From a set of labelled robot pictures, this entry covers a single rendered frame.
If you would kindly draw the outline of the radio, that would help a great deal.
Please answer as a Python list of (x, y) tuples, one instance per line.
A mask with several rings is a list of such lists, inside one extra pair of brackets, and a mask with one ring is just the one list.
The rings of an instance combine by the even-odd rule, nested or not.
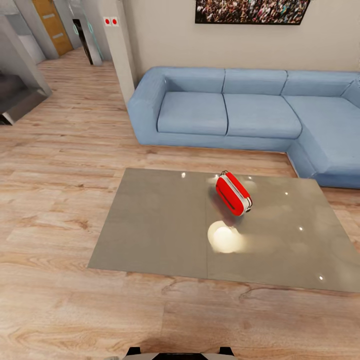
[(241, 216), (251, 210), (253, 202), (250, 194), (231, 172), (220, 174), (216, 191), (235, 216)]

